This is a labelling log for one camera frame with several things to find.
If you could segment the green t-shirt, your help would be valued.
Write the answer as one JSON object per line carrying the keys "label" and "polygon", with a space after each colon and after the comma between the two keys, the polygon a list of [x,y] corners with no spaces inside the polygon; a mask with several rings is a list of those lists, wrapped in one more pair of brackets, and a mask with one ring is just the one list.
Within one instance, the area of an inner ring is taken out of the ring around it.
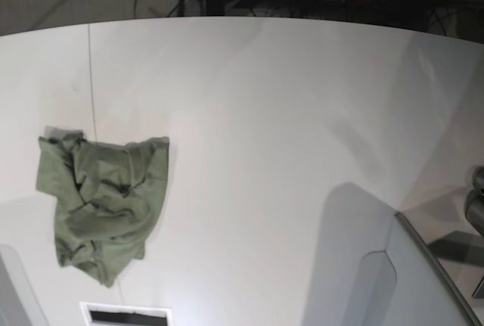
{"label": "green t-shirt", "polygon": [[81,132],[38,140],[37,191],[55,197],[54,245],[61,267],[105,287],[142,260],[169,180],[169,139],[114,146]]}

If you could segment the grey metal cylinder stand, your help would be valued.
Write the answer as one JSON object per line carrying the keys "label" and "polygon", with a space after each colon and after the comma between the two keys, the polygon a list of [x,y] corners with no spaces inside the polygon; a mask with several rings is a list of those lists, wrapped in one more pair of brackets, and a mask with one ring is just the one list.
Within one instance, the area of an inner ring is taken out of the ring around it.
{"label": "grey metal cylinder stand", "polygon": [[466,220],[480,234],[483,230],[483,167],[477,167],[472,175],[473,188],[466,197],[464,215]]}

